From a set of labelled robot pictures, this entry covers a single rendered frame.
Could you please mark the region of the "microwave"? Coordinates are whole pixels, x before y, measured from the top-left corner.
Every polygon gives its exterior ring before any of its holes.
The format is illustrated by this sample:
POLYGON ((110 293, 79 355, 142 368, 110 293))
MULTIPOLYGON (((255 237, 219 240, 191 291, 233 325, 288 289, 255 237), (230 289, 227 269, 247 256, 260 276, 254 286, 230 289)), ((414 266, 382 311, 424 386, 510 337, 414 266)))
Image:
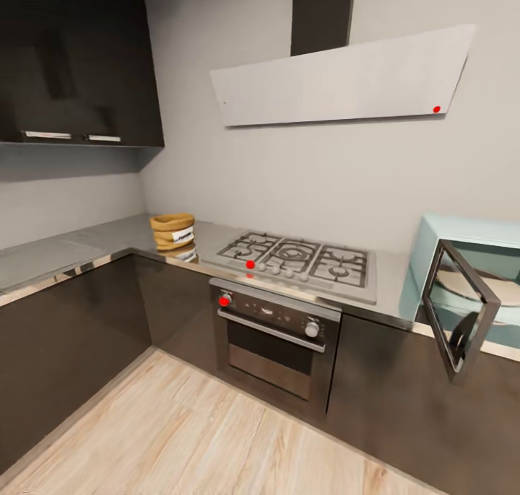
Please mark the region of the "microwave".
POLYGON ((452 385, 496 317, 520 321, 520 222, 424 213, 409 263, 452 385))

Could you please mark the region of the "popcorn bag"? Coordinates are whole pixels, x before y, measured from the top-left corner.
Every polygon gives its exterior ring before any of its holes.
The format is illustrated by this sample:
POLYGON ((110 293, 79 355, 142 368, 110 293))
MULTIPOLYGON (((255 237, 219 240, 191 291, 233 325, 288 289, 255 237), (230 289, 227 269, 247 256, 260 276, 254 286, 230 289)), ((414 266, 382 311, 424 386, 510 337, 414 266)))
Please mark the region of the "popcorn bag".
POLYGON ((185 213, 162 214, 150 218, 157 250, 173 250, 193 242, 195 221, 194 216, 185 213))

